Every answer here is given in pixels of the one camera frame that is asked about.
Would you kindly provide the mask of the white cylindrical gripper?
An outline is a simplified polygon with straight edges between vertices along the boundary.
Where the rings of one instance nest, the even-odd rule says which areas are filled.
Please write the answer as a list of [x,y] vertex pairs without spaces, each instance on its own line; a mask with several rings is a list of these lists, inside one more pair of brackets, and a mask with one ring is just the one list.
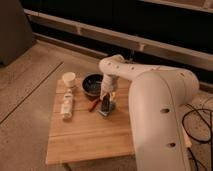
[[106,93],[110,93],[110,101],[114,101],[116,97],[116,90],[118,87],[117,84],[118,77],[114,75],[107,75],[103,76],[103,80],[101,83],[101,94],[104,95]]

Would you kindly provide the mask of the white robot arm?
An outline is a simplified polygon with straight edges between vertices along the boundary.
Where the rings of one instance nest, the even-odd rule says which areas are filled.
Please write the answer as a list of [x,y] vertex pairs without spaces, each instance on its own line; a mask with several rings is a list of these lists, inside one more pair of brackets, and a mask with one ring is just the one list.
[[102,59],[101,93],[111,93],[117,80],[131,82],[128,106],[137,171],[191,171],[180,108],[199,90],[196,75],[183,68],[130,64],[123,56]]

